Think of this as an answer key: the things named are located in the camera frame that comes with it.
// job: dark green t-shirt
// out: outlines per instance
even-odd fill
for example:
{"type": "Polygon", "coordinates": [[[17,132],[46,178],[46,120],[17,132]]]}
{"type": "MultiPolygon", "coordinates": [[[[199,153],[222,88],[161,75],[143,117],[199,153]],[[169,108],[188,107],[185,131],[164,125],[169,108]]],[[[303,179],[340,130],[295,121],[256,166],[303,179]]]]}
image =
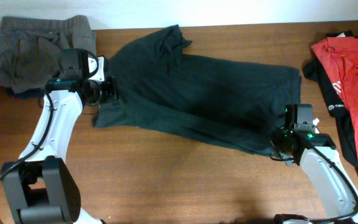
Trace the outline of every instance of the dark green t-shirt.
{"type": "Polygon", "coordinates": [[[123,47],[106,74],[120,99],[101,106],[95,128],[138,126],[269,155],[274,118],[300,103],[299,70],[183,54],[190,44],[171,26],[123,47]]]}

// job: black cable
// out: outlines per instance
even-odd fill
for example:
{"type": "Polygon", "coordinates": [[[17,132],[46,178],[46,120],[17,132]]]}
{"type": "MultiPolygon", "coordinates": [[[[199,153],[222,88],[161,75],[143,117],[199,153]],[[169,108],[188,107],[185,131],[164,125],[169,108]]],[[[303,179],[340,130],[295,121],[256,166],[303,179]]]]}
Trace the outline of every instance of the black cable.
{"type": "Polygon", "coordinates": [[[47,123],[47,127],[45,128],[45,132],[41,137],[40,142],[37,145],[34,145],[34,149],[28,153],[26,156],[20,158],[19,160],[17,160],[12,166],[10,166],[10,168],[8,168],[8,170],[4,171],[1,175],[0,175],[0,181],[3,180],[3,178],[5,178],[5,176],[8,175],[8,173],[10,173],[12,170],[14,170],[17,166],[21,165],[26,159],[30,158],[32,155],[34,155],[41,147],[41,145],[44,143],[45,139],[47,138],[50,126],[52,124],[52,118],[53,118],[53,102],[52,99],[50,97],[50,95],[46,92],[46,90],[41,89],[43,91],[43,93],[47,96],[49,104],[50,104],[50,114],[49,114],[49,119],[48,119],[48,123],[47,123]]]}
{"type": "Polygon", "coordinates": [[[345,182],[345,184],[348,186],[348,188],[350,189],[350,191],[352,192],[352,195],[354,197],[354,200],[356,201],[356,204],[354,205],[354,210],[353,212],[347,214],[347,215],[341,215],[338,217],[333,217],[333,218],[328,218],[328,219],[324,219],[324,220],[320,220],[318,222],[314,222],[315,224],[319,223],[319,224],[326,224],[326,223],[331,223],[334,222],[336,220],[341,220],[344,218],[351,218],[354,215],[356,215],[358,213],[358,196],[356,191],[354,190],[352,184],[349,182],[349,180],[346,178],[346,176],[344,175],[344,173],[336,166],[335,162],[332,162],[330,159],[328,159],[322,152],[320,152],[314,145],[310,144],[309,140],[307,140],[303,135],[301,135],[298,131],[295,131],[293,128],[290,128],[291,131],[293,131],[293,133],[295,133],[296,135],[298,135],[306,144],[307,147],[310,149],[313,149],[319,156],[321,156],[325,161],[328,162],[328,164],[334,168],[334,170],[341,176],[342,180],[345,182]]]}

